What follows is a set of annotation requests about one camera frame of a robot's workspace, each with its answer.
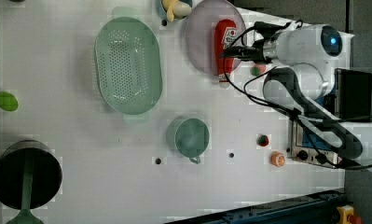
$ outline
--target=red object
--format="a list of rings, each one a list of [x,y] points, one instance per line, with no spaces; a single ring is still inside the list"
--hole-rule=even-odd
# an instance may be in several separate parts
[[[269,139],[266,135],[261,134],[257,139],[257,143],[261,147],[266,147],[269,144]]]
[[[348,216],[348,221],[351,224],[363,224],[363,221],[361,220],[360,217],[353,216],[353,215]]]
[[[224,58],[220,58],[220,55],[224,52],[224,49],[229,46],[229,44],[236,37],[236,24],[232,20],[221,20],[215,26],[214,31],[214,55],[215,62],[217,65],[218,76],[224,75],[224,73],[230,74],[233,70],[234,59],[227,58],[225,68],[223,68]],[[227,82],[227,79],[220,78],[220,82]]]

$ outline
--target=green ball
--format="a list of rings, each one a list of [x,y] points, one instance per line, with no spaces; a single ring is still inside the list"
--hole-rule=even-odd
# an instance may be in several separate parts
[[[261,75],[261,70],[258,67],[252,67],[251,69],[252,75],[258,77]]]
[[[0,108],[6,111],[15,111],[18,109],[18,101],[13,94],[5,92],[5,91],[1,91],[0,92]]]

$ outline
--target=white table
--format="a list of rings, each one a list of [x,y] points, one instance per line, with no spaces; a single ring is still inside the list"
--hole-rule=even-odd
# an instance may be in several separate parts
[[[291,160],[283,168],[270,165],[269,155],[287,148],[288,119],[197,71],[186,54],[186,23],[162,27],[153,2],[0,0],[0,87],[20,101],[18,111],[0,114],[1,151],[34,139],[55,149],[62,164],[60,192],[34,214],[46,224],[163,223],[343,187],[341,171]],[[143,12],[160,44],[163,93],[140,125],[125,124],[96,83],[94,40],[118,6]],[[286,22],[240,12],[247,27]],[[343,57],[348,66],[349,56]],[[250,78],[249,69],[239,67],[235,81]],[[199,165],[165,143],[166,128],[179,115],[210,128]],[[270,137],[266,148],[255,143],[259,133]],[[157,157],[163,164],[154,163]],[[4,207],[4,223],[16,215]]]

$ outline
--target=cable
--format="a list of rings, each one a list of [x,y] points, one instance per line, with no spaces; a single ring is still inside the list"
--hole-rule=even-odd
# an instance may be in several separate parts
[[[301,22],[301,24],[298,25],[298,26],[296,27],[296,29],[301,28],[301,27],[304,25],[304,21],[303,21],[303,20],[297,20],[297,21],[296,21],[296,23],[299,23],[299,22]]]
[[[301,24],[297,26],[297,29],[302,27],[304,22],[302,20],[299,20],[299,21],[296,21],[296,23],[300,22]],[[246,35],[247,33],[249,33],[250,31],[254,30],[254,26],[253,27],[250,27],[248,29],[246,29],[242,34],[240,34],[237,38],[235,38],[230,44],[229,44],[229,47],[232,47],[236,41],[238,41],[239,39],[241,39],[241,43],[245,46],[244,44],[244,40],[243,40],[243,37],[244,35]],[[252,78],[251,80],[247,81],[244,85],[243,85],[243,90],[241,90],[240,88],[238,88],[228,77],[227,73],[225,72],[226,71],[226,59],[227,57],[224,56],[224,60],[223,60],[223,70],[224,70],[224,76],[226,77],[227,79],[227,82],[237,91],[241,92],[242,94],[246,95],[247,98],[249,98],[251,101],[253,101],[254,103],[258,104],[258,105],[262,105],[262,106],[269,106],[269,107],[272,107],[272,108],[275,108],[276,110],[278,110],[280,113],[290,117],[290,118],[295,118],[295,111],[292,111],[288,108],[285,108],[284,106],[281,106],[281,105],[277,105],[277,104],[274,104],[272,102],[269,102],[269,101],[266,101],[264,99],[261,99],[261,98],[258,98],[258,97],[255,97],[253,96],[252,94],[248,93],[247,90],[246,90],[246,87],[247,85],[249,85],[250,83],[252,83],[253,81],[257,80],[258,78],[261,78],[267,74],[269,74],[273,69],[275,69],[276,67],[273,67],[272,69],[270,69],[268,72],[264,73],[263,75],[259,76],[259,77],[255,77],[255,78]],[[335,120],[335,122],[343,122],[343,121],[347,121],[349,119],[340,119],[340,120]],[[310,143],[312,144],[313,148],[316,150],[316,152],[319,154],[319,155],[323,155],[325,157],[325,162],[327,162],[328,164],[332,165],[333,167],[335,167],[336,169],[338,168],[341,168],[341,169],[345,169],[345,170],[364,170],[364,169],[368,169],[368,168],[372,168],[372,164],[369,164],[367,166],[350,166],[350,167],[338,167],[337,164],[334,164],[333,162],[331,162],[329,159],[326,158],[326,156],[316,147],[316,145],[313,143],[313,141],[311,141],[310,139],[310,134],[308,132],[306,132],[306,136],[308,138],[308,140],[310,141]]]
[[[324,154],[323,154],[319,149],[317,149],[317,147],[316,147],[316,145],[313,143],[313,141],[311,141],[311,139],[310,139],[310,133],[305,132],[305,135],[307,136],[308,141],[310,141],[311,145],[313,146],[313,149],[317,152],[317,154],[319,154],[319,155],[324,155]],[[324,157],[325,157],[325,162],[327,162],[328,164],[334,166],[335,169],[344,169],[344,170],[365,170],[365,169],[372,168],[372,164],[365,165],[365,166],[360,165],[360,166],[338,167],[337,164],[334,164],[334,163],[331,162],[329,159],[327,159],[325,155],[324,155]]]
[[[338,119],[336,121],[337,122],[352,122],[353,120],[358,120],[358,119],[372,119],[372,115],[371,116],[361,116],[361,117],[352,118],[352,119]]]

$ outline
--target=teal mug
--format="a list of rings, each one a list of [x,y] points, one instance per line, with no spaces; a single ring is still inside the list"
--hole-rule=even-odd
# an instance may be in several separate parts
[[[169,125],[166,141],[171,149],[199,164],[200,155],[209,145],[209,129],[200,119],[179,117]]]

